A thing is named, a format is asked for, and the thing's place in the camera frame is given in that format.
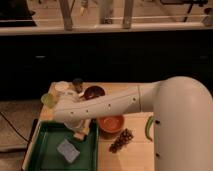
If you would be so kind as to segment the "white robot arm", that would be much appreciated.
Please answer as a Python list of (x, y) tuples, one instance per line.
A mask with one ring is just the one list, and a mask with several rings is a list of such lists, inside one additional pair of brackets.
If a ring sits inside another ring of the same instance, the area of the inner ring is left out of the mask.
[(198, 80), (175, 76), (76, 102), (62, 95), (57, 122), (151, 112), (155, 171), (213, 171), (213, 96)]

